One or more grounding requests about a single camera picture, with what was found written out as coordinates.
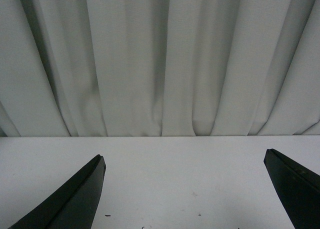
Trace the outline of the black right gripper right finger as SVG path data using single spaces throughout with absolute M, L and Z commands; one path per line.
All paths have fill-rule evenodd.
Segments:
M 273 148 L 263 162 L 294 228 L 318 229 L 320 176 Z

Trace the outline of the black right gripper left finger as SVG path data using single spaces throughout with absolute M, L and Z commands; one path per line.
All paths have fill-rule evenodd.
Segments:
M 100 202 L 106 164 L 96 155 L 11 229 L 90 229 Z

